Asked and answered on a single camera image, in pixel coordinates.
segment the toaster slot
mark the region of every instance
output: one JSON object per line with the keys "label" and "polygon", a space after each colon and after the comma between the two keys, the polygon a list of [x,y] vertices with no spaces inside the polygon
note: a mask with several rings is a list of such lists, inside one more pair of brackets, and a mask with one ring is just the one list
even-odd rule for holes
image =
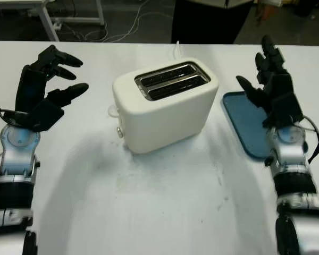
{"label": "toaster slot", "polygon": [[159,100],[210,82],[210,77],[194,62],[184,62],[135,77],[150,101]]}
{"label": "toaster slot", "polygon": [[189,77],[185,80],[171,83],[164,87],[150,90],[148,93],[152,100],[159,100],[201,86],[206,83],[206,80],[202,78],[202,76],[197,75]]}
{"label": "toaster slot", "polygon": [[144,87],[150,87],[162,82],[171,81],[182,76],[193,74],[194,72],[195,69],[191,65],[186,65],[169,71],[164,69],[159,74],[155,74],[147,78],[141,78],[140,82]]}

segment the white table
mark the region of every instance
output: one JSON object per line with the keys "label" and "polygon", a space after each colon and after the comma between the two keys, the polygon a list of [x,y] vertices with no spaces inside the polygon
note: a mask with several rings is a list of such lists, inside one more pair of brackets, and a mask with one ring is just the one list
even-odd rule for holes
{"label": "white table", "polygon": [[48,0],[0,0],[0,9],[33,9],[35,8],[40,16],[41,22],[46,30],[50,41],[59,41],[52,21],[48,15],[45,5]]}
{"label": "white table", "polygon": [[[49,42],[0,42],[0,107],[14,108],[24,65]],[[218,76],[220,89],[199,135],[133,155],[107,114],[121,74],[173,58],[173,45],[58,42],[83,60],[70,68],[89,90],[41,135],[33,209],[39,254],[276,254],[275,192],[268,168],[246,156],[221,104],[256,81],[249,46],[183,45]],[[319,47],[281,46],[305,114],[319,128]],[[47,89],[73,81],[52,79]],[[0,120],[0,130],[4,123]],[[307,133],[310,148],[316,144]],[[319,191],[319,156],[312,163]]]}

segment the black pants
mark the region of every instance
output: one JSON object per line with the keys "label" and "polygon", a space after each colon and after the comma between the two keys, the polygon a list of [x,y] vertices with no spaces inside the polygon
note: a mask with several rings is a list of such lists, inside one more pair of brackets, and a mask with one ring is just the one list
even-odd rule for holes
{"label": "black pants", "polygon": [[176,0],[171,43],[232,44],[252,5],[224,9]]}

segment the toaster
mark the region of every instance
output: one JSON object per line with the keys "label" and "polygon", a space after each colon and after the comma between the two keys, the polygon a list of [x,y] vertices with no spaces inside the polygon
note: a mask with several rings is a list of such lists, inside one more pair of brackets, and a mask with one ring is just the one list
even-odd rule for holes
{"label": "toaster", "polygon": [[137,154],[199,133],[218,87],[213,72],[194,58],[124,74],[112,89],[118,133]]}

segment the black robotic finger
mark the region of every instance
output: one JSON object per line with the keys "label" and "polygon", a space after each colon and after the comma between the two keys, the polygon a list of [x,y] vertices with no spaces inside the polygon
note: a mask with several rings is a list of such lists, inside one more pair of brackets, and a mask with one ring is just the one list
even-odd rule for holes
{"label": "black robotic finger", "polygon": [[255,64],[258,70],[258,74],[256,76],[258,82],[260,84],[266,85],[272,74],[270,71],[269,61],[266,60],[261,53],[257,53],[255,55]]}
{"label": "black robotic finger", "polygon": [[63,107],[69,105],[71,103],[71,100],[79,97],[88,88],[89,85],[87,85],[86,83],[80,83],[70,86],[64,90],[55,89],[47,94],[46,99],[48,99],[58,107]]}
{"label": "black robotic finger", "polygon": [[81,67],[83,65],[83,62],[80,59],[67,53],[64,53],[64,54],[65,54],[65,61],[62,64],[73,66],[73,67]]}
{"label": "black robotic finger", "polygon": [[72,67],[81,67],[83,65],[83,62],[80,59],[65,52],[61,52],[56,47],[54,47],[53,53],[58,58],[60,64]]}
{"label": "black robotic finger", "polygon": [[269,100],[267,94],[262,89],[255,89],[251,83],[242,76],[236,76],[239,84],[246,93],[247,98],[251,101],[256,107],[262,107],[266,112],[269,112],[271,107],[269,105]]}
{"label": "black robotic finger", "polygon": [[271,37],[264,36],[261,40],[261,46],[265,56],[274,56],[276,54]]}
{"label": "black robotic finger", "polygon": [[71,73],[69,70],[66,70],[65,68],[61,67],[61,66],[57,66],[54,68],[55,71],[55,75],[62,77],[64,79],[68,79],[68,80],[75,80],[77,77]]}

